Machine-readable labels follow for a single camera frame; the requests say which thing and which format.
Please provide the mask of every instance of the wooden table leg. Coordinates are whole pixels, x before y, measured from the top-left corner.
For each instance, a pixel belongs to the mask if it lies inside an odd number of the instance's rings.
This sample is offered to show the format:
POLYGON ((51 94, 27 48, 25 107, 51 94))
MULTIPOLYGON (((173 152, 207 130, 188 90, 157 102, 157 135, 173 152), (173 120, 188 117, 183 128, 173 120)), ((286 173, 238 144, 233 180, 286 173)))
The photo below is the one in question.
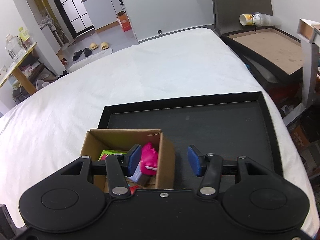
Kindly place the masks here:
POLYGON ((34 85, 26 78, 26 76, 22 73, 19 68, 16 68, 12 74, 16 77, 16 79, 20 82, 20 84, 24 87, 24 89, 30 94, 33 95, 37 92, 37 89, 34 85))

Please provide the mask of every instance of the stack of cups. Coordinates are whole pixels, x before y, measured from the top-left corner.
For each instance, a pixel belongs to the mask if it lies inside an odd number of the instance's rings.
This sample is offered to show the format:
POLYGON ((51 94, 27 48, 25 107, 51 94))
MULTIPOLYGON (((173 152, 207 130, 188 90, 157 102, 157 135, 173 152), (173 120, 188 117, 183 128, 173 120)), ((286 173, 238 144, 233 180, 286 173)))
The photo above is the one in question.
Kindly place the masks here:
POLYGON ((279 18, 259 12, 256 12, 254 14, 241 14, 239 20, 243 26, 254 25, 257 27, 261 27, 281 24, 279 18))

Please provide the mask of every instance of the black door frame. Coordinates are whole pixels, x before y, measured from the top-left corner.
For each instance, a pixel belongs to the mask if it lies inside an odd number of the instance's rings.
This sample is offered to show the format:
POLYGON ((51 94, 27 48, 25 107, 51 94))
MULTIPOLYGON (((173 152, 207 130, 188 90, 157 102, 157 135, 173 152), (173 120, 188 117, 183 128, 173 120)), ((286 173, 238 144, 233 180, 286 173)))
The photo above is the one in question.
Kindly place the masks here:
POLYGON ((91 26, 89 26, 88 28, 85 28, 84 30, 82 30, 82 31, 80 31, 79 33, 77 33, 76 30, 74 29, 74 27, 73 27, 73 25, 72 25, 69 17, 68 17, 66 11, 64 10, 61 1, 60 1, 60 0, 53 0, 53 1, 54 1, 54 3, 56 4, 56 6, 57 6, 57 8, 58 8, 58 11, 59 11, 60 14, 61 14, 61 17, 62 17, 63 21, 65 22, 65 24, 66 24, 67 28, 69 29, 69 31, 70 31, 70 33, 71 33, 71 36, 72 36, 73 38, 76 38, 76 36, 79 36, 79 35, 81 35, 82 33, 85 33, 85 32, 87 32, 88 30, 91 30, 91 29, 94 28, 93 25, 91 25, 91 26))

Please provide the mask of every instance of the yellow table edge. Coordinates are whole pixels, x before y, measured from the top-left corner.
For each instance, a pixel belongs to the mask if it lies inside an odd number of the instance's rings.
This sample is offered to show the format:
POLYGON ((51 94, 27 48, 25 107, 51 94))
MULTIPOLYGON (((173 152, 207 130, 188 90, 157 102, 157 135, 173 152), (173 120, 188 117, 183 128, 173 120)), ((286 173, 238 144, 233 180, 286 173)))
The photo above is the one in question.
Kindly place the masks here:
POLYGON ((32 44, 30 46, 30 48, 27 50, 27 53, 23 56, 23 58, 21 58, 19 60, 19 62, 17 62, 16 64, 14 64, 13 66, 11 66, 8 69, 8 72, 6 73, 6 75, 4 76, 4 78, 0 81, 0 88, 3 86, 3 84, 9 79, 9 77, 12 75, 12 72, 20 66, 20 64, 26 59, 26 57, 33 51, 33 49, 35 48, 35 46, 37 45, 37 42, 35 42, 34 44, 32 44))

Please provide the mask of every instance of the beige slipper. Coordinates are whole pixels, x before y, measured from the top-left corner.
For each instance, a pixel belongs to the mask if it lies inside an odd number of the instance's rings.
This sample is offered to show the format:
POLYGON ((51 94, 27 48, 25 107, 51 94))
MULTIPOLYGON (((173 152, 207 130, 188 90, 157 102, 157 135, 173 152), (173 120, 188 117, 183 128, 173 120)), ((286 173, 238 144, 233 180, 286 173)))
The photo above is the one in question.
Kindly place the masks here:
POLYGON ((99 46, 98 46, 96 43, 94 43, 94 42, 90 44, 90 49, 91 49, 91 50, 94 50, 94 49, 96 49, 97 47, 99 47, 99 46))
POLYGON ((101 43, 101 50, 104 50, 104 49, 107 49, 107 48, 109 48, 109 43, 107 43, 107 42, 101 43))

